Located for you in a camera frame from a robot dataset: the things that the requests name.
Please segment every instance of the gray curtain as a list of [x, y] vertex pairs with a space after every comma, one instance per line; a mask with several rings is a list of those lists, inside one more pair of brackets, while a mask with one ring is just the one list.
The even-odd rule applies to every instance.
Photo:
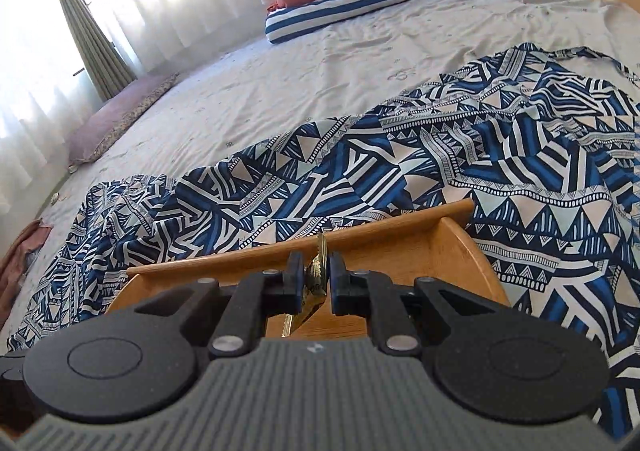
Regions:
[[104, 100], [112, 98], [136, 77], [95, 23], [82, 0], [60, 0], [84, 68]]

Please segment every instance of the blue patterned fabric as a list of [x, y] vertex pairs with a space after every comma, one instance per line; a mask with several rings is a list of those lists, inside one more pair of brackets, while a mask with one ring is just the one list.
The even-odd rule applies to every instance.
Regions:
[[594, 419], [638, 421], [639, 106], [522, 44], [362, 116], [303, 124], [173, 182], [93, 187], [9, 340], [102, 313], [132, 265], [255, 247], [472, 196], [468, 232], [517, 309], [595, 341], [611, 381]]

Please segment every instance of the blue striped pillow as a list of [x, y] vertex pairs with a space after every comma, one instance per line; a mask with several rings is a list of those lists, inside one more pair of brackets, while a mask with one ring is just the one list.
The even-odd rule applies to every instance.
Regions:
[[299, 7], [278, 9], [267, 15], [265, 33], [271, 43], [282, 43], [335, 22], [406, 0], [316, 0]]

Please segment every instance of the white bedsheet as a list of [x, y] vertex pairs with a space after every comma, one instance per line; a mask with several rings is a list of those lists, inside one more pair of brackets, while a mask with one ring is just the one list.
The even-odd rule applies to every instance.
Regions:
[[[44, 211], [53, 230], [0, 332], [17, 329], [88, 188], [136, 173], [179, 177], [311, 119], [366, 111], [402, 89], [529, 41], [586, 45], [640, 72], [640, 14], [601, 0], [412, 0], [273, 46], [256, 41], [188, 76]], [[572, 60], [640, 99], [610, 64]]]

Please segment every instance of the black circular pad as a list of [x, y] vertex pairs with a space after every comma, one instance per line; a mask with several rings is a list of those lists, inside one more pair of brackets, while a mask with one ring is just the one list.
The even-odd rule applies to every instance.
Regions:
[[131, 311], [41, 339], [27, 354], [23, 375], [47, 411], [111, 423], [171, 404], [195, 381], [196, 358], [170, 319]]
[[142, 360], [140, 347], [114, 337], [79, 344], [69, 354], [69, 367], [88, 379], [115, 379], [131, 373]]
[[521, 424], [588, 413], [609, 381], [607, 360], [592, 341], [511, 313], [454, 327], [436, 351], [434, 374], [460, 404]]

